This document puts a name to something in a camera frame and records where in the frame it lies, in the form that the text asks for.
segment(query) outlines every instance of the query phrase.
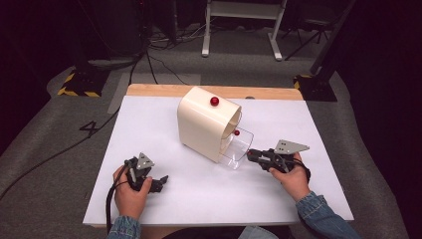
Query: person's left hand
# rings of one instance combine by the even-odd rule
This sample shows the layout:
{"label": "person's left hand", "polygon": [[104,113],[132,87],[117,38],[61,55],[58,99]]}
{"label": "person's left hand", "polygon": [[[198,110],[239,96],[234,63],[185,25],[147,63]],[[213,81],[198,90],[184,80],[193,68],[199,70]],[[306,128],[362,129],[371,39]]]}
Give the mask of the person's left hand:
{"label": "person's left hand", "polygon": [[[118,176],[118,173],[121,171],[123,166],[121,166],[112,176],[115,180]],[[118,187],[115,189],[114,201],[117,206],[120,216],[129,216],[138,220],[140,214],[142,214],[143,208],[146,203],[146,196],[148,195],[149,189],[151,188],[152,178],[147,177],[140,188],[140,191],[135,191],[131,189],[130,185],[127,182],[127,169],[121,175],[119,181],[116,185]]]}

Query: gray carpet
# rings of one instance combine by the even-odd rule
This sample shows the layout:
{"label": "gray carpet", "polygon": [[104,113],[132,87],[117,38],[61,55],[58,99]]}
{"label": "gray carpet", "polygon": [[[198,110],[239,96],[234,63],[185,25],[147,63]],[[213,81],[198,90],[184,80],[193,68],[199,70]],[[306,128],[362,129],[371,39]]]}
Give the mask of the gray carpet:
{"label": "gray carpet", "polygon": [[[179,76],[198,76],[201,85],[292,88],[292,77],[309,73],[323,43],[309,45],[290,61],[276,62],[266,36],[269,31],[213,34],[206,59],[201,57],[202,39],[149,54]],[[295,33],[278,42],[284,55],[299,45]],[[163,76],[159,82],[180,84],[160,62],[151,63],[154,72]],[[57,96],[70,70],[50,81],[51,100],[1,156],[0,191],[24,171],[84,138],[87,133],[79,130],[84,124],[106,122],[111,116],[108,112],[118,106],[116,101],[124,92],[120,80],[127,81],[130,68],[110,73],[101,98]],[[134,72],[135,82],[147,79],[143,74],[150,70],[145,58]],[[407,238],[395,198],[359,136],[347,88],[338,75],[330,83],[338,102],[308,102],[308,106],[355,217],[350,223],[363,238]],[[85,226],[82,221],[114,121],[32,171],[8,192],[0,201],[1,238],[106,237],[105,229]],[[297,238],[311,238],[302,225],[292,225],[292,229]]]}

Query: metal stand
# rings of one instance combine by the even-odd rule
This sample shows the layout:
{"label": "metal stand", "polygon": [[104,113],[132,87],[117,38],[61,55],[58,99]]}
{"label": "metal stand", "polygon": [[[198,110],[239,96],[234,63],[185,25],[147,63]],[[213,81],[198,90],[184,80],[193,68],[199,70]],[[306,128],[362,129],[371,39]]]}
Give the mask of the metal stand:
{"label": "metal stand", "polygon": [[277,61],[281,61],[282,54],[280,53],[279,46],[277,45],[276,37],[280,28],[280,23],[283,19],[283,14],[285,13],[286,2],[287,0],[282,0],[282,3],[280,5],[275,5],[239,2],[219,2],[208,0],[207,16],[205,19],[205,36],[204,43],[202,45],[202,57],[209,56],[211,16],[220,16],[276,20],[273,33],[269,33],[268,37],[274,52],[274,57]]}

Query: black cable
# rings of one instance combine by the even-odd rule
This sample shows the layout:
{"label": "black cable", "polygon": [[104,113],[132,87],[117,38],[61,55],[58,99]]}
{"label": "black cable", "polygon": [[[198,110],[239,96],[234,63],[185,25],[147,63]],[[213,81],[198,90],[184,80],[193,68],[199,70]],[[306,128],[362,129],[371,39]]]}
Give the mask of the black cable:
{"label": "black cable", "polygon": [[149,63],[149,69],[151,69],[151,73],[152,73],[152,77],[154,78],[154,81],[157,85],[159,85],[157,79],[155,78],[155,74],[154,71],[152,70],[152,65],[151,65],[151,60],[149,59],[149,54],[148,54],[148,50],[146,50],[146,58],[148,59],[148,63]]}
{"label": "black cable", "polygon": [[112,195],[114,194],[115,189],[117,188],[117,182],[120,180],[121,175],[124,173],[124,170],[127,168],[127,164],[125,163],[123,168],[118,173],[117,178],[114,180],[114,183],[112,184],[111,188],[108,191],[108,194],[106,196],[105,200],[105,218],[106,218],[106,232],[109,233],[111,229],[111,200]]}
{"label": "black cable", "polygon": [[301,160],[293,157],[290,160],[286,160],[286,162],[287,163],[292,163],[294,165],[294,168],[295,168],[295,165],[298,165],[301,168],[303,168],[305,170],[305,174],[307,175],[307,181],[310,182],[310,179],[311,179],[311,171],[305,166],[305,164]]}
{"label": "black cable", "polygon": [[[139,60],[142,58],[142,55],[139,55],[136,59],[136,62],[133,64],[133,67],[130,70],[130,75],[129,75],[129,84],[131,84],[131,79],[132,79],[132,75],[133,75],[133,71],[134,68],[136,67],[136,64],[139,62]],[[44,159],[43,161],[37,163],[35,166],[31,167],[30,169],[26,170],[24,173],[22,173],[18,178],[16,178],[12,183],[9,184],[9,186],[2,192],[2,194],[0,195],[0,201],[4,198],[4,196],[6,195],[6,193],[17,183],[19,182],[23,177],[25,177],[26,175],[28,175],[30,172],[32,172],[33,170],[37,169],[38,167],[40,167],[41,165],[43,165],[44,163],[50,161],[51,159],[71,150],[72,148],[78,146],[79,144],[83,143],[85,140],[91,138],[94,134],[96,134],[97,132],[99,132],[103,127],[105,127],[116,115],[117,113],[120,111],[120,107],[118,107],[118,109],[111,115],[111,117],[109,117],[104,123],[103,125],[101,125],[99,128],[97,128],[97,130],[93,130],[92,132],[90,132],[89,135],[87,135],[86,137],[84,137],[83,139],[79,140],[78,142],[74,143],[73,145],[53,154],[52,156],[48,157],[47,159]]]}
{"label": "black cable", "polygon": [[153,45],[152,43],[148,46],[150,49],[153,50],[157,50],[157,51],[162,51],[162,50],[171,50],[175,47],[177,47],[178,45],[180,45],[181,43],[188,43],[191,41],[196,40],[197,38],[203,37],[203,36],[194,36],[195,34],[198,35],[199,33],[201,33],[202,31],[205,31],[205,25],[202,25],[200,27],[198,27],[195,30],[177,30],[177,32],[181,31],[182,33],[179,34],[178,36],[176,36],[176,39],[178,40],[178,42],[176,44],[173,44],[173,42],[171,42],[168,38],[165,37],[165,34],[163,34],[162,32],[154,32],[152,34],[152,36],[149,38],[151,40],[151,42],[165,42],[166,45],[165,46],[157,46],[157,45]]}
{"label": "black cable", "polygon": [[173,71],[171,71],[171,69],[169,69],[167,66],[165,66],[165,64],[164,64],[164,62],[163,61],[161,61],[161,60],[158,60],[158,59],[155,59],[155,58],[153,58],[153,57],[149,57],[149,58],[151,58],[152,60],[155,60],[155,61],[157,61],[157,62],[160,62],[161,64],[162,64],[162,66],[164,66],[168,71],[170,71],[174,76],[176,76],[176,78],[181,82],[181,83],[183,83],[184,85],[186,85],[186,86],[189,86],[189,84],[187,84],[187,83],[185,83],[185,82],[183,82],[180,78],[179,78],[179,76],[177,76],[177,74],[175,74]]}
{"label": "black cable", "polygon": [[124,182],[119,183],[118,185],[115,186],[115,188],[118,188],[120,185],[122,185],[124,183],[128,183],[128,181],[124,181]]}

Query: wire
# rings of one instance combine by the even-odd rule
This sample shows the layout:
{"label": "wire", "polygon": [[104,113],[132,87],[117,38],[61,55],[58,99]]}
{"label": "wire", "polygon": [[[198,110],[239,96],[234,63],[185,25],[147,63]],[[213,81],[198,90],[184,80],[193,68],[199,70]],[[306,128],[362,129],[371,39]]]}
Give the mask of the wire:
{"label": "wire", "polygon": [[[139,60],[141,59],[142,55],[139,55],[136,59],[136,62],[133,64],[131,70],[130,70],[130,75],[129,75],[129,84],[131,85],[131,79],[132,79],[132,75],[133,75],[133,71],[134,68],[136,67],[136,64],[139,62]],[[7,192],[16,184],[18,183],[22,178],[24,178],[26,175],[28,175],[30,172],[34,171],[35,169],[37,169],[38,167],[40,167],[41,165],[43,165],[44,163],[52,160],[53,158],[71,150],[72,148],[78,146],[79,144],[83,143],[85,140],[91,138],[93,135],[95,135],[97,132],[99,132],[101,129],[103,129],[116,115],[117,113],[120,111],[120,107],[118,107],[118,109],[111,115],[111,117],[109,117],[99,128],[97,128],[97,130],[93,130],[92,132],[90,132],[89,135],[87,135],[86,137],[84,137],[83,139],[77,141],[76,143],[72,144],[71,146],[53,154],[52,156],[42,160],[41,162],[37,163],[35,166],[31,167],[30,169],[26,170],[24,173],[22,173],[19,177],[17,177],[12,183],[9,184],[9,186],[2,192],[2,194],[0,195],[0,201],[4,198],[4,196],[7,194]]]}
{"label": "wire", "polygon": [[120,180],[121,175],[127,168],[127,164],[125,163],[123,168],[118,173],[117,177],[115,178],[114,182],[112,183],[111,188],[108,191],[108,194],[105,199],[105,218],[106,218],[106,232],[109,233],[111,229],[111,199],[112,195],[114,194],[115,189],[118,187],[117,182]]}
{"label": "wire", "polygon": [[161,60],[158,60],[158,59],[155,59],[155,58],[153,58],[153,57],[149,57],[149,58],[151,58],[152,60],[155,60],[155,61],[157,61],[157,62],[160,62],[161,64],[162,64],[162,66],[164,66],[168,71],[170,71],[174,76],[176,76],[176,78],[181,82],[181,83],[183,83],[184,85],[186,85],[186,86],[189,86],[189,84],[187,84],[187,83],[185,83],[185,82],[183,82],[180,78],[179,78],[179,76],[177,76],[177,74],[175,74],[171,69],[169,69],[167,66],[165,66],[165,64],[164,64],[164,62],[163,61],[161,61]]}
{"label": "wire", "polygon": [[157,79],[155,78],[154,71],[152,70],[151,60],[149,59],[148,51],[146,51],[146,58],[148,59],[149,69],[151,69],[152,77],[154,78],[154,81],[157,85],[159,85]]}
{"label": "wire", "polygon": [[[213,19],[211,19],[210,23],[212,23],[217,18],[218,17],[214,17]],[[200,36],[194,36],[194,35],[197,34],[197,33],[199,33],[200,30],[203,29],[205,26],[206,25],[202,25],[202,26],[198,27],[196,30],[191,30],[189,32],[186,32],[186,29],[181,30],[183,33],[176,37],[177,44],[173,44],[170,41],[170,39],[168,39],[168,38],[165,37],[165,35],[164,35],[164,37],[161,37],[161,34],[163,34],[162,32],[155,32],[149,38],[150,44],[149,44],[148,47],[151,48],[151,49],[153,49],[153,50],[157,50],[157,51],[171,50],[171,49],[177,47],[178,45],[180,45],[181,43],[188,43],[188,42],[194,41],[197,38],[204,37],[205,35],[200,35]],[[156,46],[156,45],[153,45],[152,44],[152,43],[160,43],[160,42],[166,42],[165,43],[166,45],[165,46]]]}
{"label": "wire", "polygon": [[[283,157],[282,156],[280,156],[278,154],[275,154],[275,157],[277,157],[278,159],[280,159],[281,161],[283,161]],[[292,159],[286,158],[285,161],[286,161],[286,163],[290,163],[290,164],[293,164],[293,165],[298,165],[298,166],[301,166],[303,168],[306,168],[305,165],[304,165],[304,163],[301,160],[297,159],[297,158],[294,158],[294,157]]]}
{"label": "wire", "polygon": [[121,182],[121,183],[119,183],[118,185],[116,185],[116,186],[115,186],[115,188],[118,188],[120,185],[122,185],[122,184],[124,184],[124,183],[129,183],[129,182],[128,182],[128,181]]}
{"label": "wire", "polygon": [[50,161],[51,159],[69,151],[70,149],[78,146],[79,144],[83,143],[85,140],[87,140],[88,138],[90,138],[91,136],[93,136],[94,134],[96,134],[97,132],[99,132],[103,127],[105,127],[110,121],[111,119],[113,119],[115,117],[115,115],[117,115],[119,111],[119,108],[117,109],[117,111],[115,111],[114,114],[111,115],[110,118],[108,118],[103,125],[101,125],[97,130],[92,131],[92,133],[90,133],[88,136],[84,137],[83,139],[79,140],[78,142],[72,144],[71,146],[57,152],[56,154],[53,154],[52,156],[48,157],[47,159],[44,159],[43,161],[39,162],[38,164],[36,164],[35,166],[31,167],[30,169],[26,170],[24,173],[22,173],[18,178],[16,178],[0,195],[0,201],[4,198],[4,196],[6,195],[6,193],[18,182],[20,181],[23,177],[25,177],[26,175],[28,175],[30,172],[32,172],[33,170],[35,170],[36,168],[40,167],[41,165],[43,165],[44,163]]}

